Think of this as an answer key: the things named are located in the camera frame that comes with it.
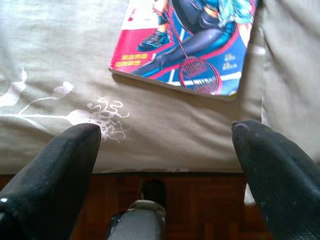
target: book cover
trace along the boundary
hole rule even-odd
[[[189,93],[237,93],[257,0],[130,0],[109,69]]]

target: wooden floor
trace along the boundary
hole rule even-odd
[[[9,180],[0,177],[0,188]],[[158,177],[167,188],[167,240],[271,240],[242,176]],[[137,199],[141,177],[92,176],[72,240],[103,240],[110,218]]]

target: racket strings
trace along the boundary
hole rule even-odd
[[[219,80],[213,67],[202,59],[185,60],[181,65],[181,73],[184,80],[192,81],[193,86],[190,89],[206,94],[213,94],[218,90]]]

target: badminton racket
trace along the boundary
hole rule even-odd
[[[181,86],[186,89],[214,95],[221,84],[218,71],[203,58],[188,56],[177,30],[170,20],[168,12],[164,11],[162,16],[168,23],[170,30],[184,55],[184,60],[180,63],[178,69],[178,79]]]

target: dark leggings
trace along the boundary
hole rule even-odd
[[[219,19],[211,17],[203,9],[198,9],[192,0],[173,0],[176,15],[184,29],[193,35],[183,42],[183,48],[188,56],[202,56],[224,46],[236,30],[234,22],[225,27],[218,26]],[[156,56],[154,60],[139,67],[133,74],[149,77],[164,68],[170,67],[184,59],[179,46]]]

